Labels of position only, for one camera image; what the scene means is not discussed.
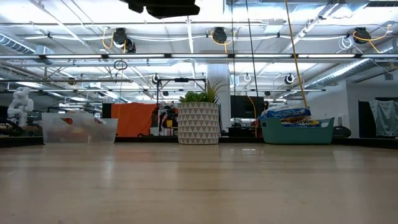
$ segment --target white planter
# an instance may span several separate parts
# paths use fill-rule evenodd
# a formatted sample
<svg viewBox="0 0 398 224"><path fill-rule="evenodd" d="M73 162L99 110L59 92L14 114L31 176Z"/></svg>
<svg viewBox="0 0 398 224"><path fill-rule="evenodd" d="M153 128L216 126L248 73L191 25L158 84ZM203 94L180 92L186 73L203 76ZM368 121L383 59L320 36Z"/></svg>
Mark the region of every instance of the white planter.
<svg viewBox="0 0 398 224"><path fill-rule="evenodd" d="M180 144L218 144L219 109L216 103L190 102L178 107Z"/></svg>

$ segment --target orange curtain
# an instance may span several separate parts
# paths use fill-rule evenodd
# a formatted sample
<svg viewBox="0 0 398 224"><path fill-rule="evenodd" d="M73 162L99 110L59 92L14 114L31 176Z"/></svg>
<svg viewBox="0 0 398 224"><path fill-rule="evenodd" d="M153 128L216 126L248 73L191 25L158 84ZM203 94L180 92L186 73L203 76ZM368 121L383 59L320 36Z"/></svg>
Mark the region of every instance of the orange curtain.
<svg viewBox="0 0 398 224"><path fill-rule="evenodd" d="M149 134L155 108L156 104L112 104L112 118L119 118L116 136L138 137L140 133Z"/></svg>

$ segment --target plastic bin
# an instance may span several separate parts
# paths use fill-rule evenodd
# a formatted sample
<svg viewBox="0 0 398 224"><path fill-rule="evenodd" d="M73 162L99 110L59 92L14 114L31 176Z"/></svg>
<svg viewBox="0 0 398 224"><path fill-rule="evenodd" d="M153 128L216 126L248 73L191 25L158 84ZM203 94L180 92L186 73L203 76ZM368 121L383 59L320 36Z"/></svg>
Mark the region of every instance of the plastic bin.
<svg viewBox="0 0 398 224"><path fill-rule="evenodd" d="M98 124L88 113L42 113L44 144L48 143L114 143L118 119L102 119Z"/></svg>
<svg viewBox="0 0 398 224"><path fill-rule="evenodd" d="M270 144L330 144L335 119L319 120L320 128L284 127L279 118L261 120L264 141Z"/></svg>

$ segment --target white robot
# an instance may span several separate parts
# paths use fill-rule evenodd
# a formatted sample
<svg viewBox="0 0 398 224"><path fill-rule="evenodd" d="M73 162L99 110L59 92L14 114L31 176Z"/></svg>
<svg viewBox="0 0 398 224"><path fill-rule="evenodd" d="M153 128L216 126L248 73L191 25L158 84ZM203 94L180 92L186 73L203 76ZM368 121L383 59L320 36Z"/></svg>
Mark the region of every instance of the white robot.
<svg viewBox="0 0 398 224"><path fill-rule="evenodd" d="M13 94L14 99L12 100L12 103L9 105L7 110L8 117L14 117L15 115L18 115L18 125L20 127L26 126L27 112L33 111L33 100L28 98L29 93L30 88L17 88L17 91Z"/></svg>

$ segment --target white pillar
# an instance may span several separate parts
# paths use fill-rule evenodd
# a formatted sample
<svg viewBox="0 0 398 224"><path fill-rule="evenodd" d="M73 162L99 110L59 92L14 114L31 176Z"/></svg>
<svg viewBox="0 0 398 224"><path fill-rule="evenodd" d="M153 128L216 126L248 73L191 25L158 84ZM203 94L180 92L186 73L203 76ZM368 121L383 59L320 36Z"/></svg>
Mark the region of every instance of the white pillar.
<svg viewBox="0 0 398 224"><path fill-rule="evenodd" d="M218 104L221 105L221 122L223 123L222 129L228 132L228 127L231 123L231 96L230 96L230 81L229 81L229 68L228 64L208 64L207 65L207 79L210 85L220 81Z"/></svg>

